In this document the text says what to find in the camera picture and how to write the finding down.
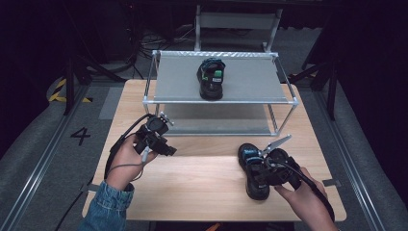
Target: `yellow and black tape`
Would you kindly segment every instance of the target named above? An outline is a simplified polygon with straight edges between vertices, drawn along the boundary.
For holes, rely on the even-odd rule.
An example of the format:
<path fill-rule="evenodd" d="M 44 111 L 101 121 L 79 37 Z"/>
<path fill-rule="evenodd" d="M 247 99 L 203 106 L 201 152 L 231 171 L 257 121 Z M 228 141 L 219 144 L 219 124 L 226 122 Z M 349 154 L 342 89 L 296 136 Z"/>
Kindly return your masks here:
<path fill-rule="evenodd" d="M 59 96 L 61 90 L 63 89 L 64 85 L 66 83 L 65 77 L 63 77 L 58 83 L 58 85 L 55 87 L 54 92 L 51 94 L 51 97 L 48 99 L 49 102 L 52 101 L 58 101 L 58 102 L 66 102 L 66 97 L 65 96 Z M 93 98 L 90 97 L 85 97 L 82 102 L 84 103 L 91 103 L 93 101 Z"/>

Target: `denim sleeve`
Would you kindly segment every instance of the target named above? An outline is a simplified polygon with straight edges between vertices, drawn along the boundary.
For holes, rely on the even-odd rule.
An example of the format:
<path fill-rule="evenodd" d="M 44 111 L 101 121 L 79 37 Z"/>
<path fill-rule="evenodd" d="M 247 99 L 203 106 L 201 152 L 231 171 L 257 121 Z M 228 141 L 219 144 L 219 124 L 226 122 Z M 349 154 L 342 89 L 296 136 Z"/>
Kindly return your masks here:
<path fill-rule="evenodd" d="M 124 191 L 118 191 L 103 181 L 78 230 L 125 230 L 126 209 L 132 201 L 134 191 L 132 184 Z"/>

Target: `human hand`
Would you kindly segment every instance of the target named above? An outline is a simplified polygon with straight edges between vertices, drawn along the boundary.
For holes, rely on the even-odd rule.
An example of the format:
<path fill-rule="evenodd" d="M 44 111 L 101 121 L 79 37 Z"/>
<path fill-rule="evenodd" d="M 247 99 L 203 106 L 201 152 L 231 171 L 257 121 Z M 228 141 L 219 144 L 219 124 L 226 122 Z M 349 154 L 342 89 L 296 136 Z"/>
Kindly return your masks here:
<path fill-rule="evenodd" d="M 134 143 L 138 142 L 136 135 L 130 135 L 115 155 L 111 164 L 111 171 L 106 178 L 106 183 L 117 190 L 123 191 L 126 186 L 135 179 L 143 170 L 144 165 L 153 161 L 157 157 L 157 153 L 151 151 L 148 153 L 146 163 L 142 164 L 141 160 L 144 152 L 138 154 L 134 148 Z"/>
<path fill-rule="evenodd" d="M 315 180 L 305 167 L 301 167 L 300 170 L 327 197 L 321 182 Z M 297 216 L 306 222 L 312 230 L 338 230 L 323 203 L 305 182 L 302 181 L 301 186 L 296 191 L 290 191 L 283 186 L 275 186 L 274 188 L 289 202 Z"/>

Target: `wooden table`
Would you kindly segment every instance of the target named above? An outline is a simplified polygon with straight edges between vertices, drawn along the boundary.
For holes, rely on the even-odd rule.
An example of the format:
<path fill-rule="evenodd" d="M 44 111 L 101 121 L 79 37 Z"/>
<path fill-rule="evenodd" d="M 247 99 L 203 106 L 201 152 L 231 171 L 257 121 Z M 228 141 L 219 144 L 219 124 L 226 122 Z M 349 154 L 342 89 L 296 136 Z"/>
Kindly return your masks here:
<path fill-rule="evenodd" d="M 93 184 L 103 180 L 109 150 L 139 117 L 145 114 L 141 103 L 145 81 L 126 82 L 115 117 L 99 161 Z M 154 93 L 152 81 L 150 92 Z M 315 179 L 332 179 L 302 101 L 294 110 L 282 134 L 293 137 L 280 147 L 285 149 Z M 279 106 L 276 117 L 287 113 Z M 263 149 L 275 137 L 166 137 L 177 148 L 174 156 L 158 156 L 147 165 L 141 179 L 133 184 L 135 195 L 127 211 L 128 219 L 196 221 L 292 221 L 299 220 L 290 205 L 274 189 L 269 198 L 256 201 L 245 191 L 246 176 L 238 164 L 237 151 L 245 142 Z M 336 220 L 346 213 L 336 187 L 326 188 Z M 83 215 L 94 193 L 90 192 Z"/>

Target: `black shoe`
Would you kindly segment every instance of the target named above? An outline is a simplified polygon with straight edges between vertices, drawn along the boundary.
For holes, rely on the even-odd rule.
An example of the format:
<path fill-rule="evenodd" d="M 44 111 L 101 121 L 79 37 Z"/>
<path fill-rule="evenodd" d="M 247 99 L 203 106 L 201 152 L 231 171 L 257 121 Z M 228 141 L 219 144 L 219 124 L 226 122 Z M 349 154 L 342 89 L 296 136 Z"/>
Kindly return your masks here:
<path fill-rule="evenodd" d="M 246 173 L 246 193 L 255 200 L 265 200 L 269 196 L 269 185 L 257 182 L 255 177 L 262 168 L 264 159 L 259 156 L 258 148 L 251 143 L 244 143 L 238 150 L 238 162 Z"/>
<path fill-rule="evenodd" d="M 203 61 L 197 70 L 201 98 L 206 100 L 218 100 L 222 98 L 224 68 L 225 64 L 221 59 L 210 58 Z"/>

